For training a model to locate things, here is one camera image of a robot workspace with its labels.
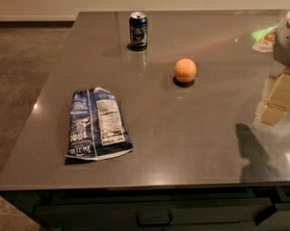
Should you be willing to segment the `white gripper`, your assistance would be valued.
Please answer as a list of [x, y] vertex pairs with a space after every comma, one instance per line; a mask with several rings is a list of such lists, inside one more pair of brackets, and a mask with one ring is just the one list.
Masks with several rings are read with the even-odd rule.
[[[274, 41], [274, 58], [290, 66], [290, 10], [277, 25]], [[255, 111], [258, 121], [275, 126], [290, 111], [290, 68], [284, 68], [278, 76], [269, 76]]]

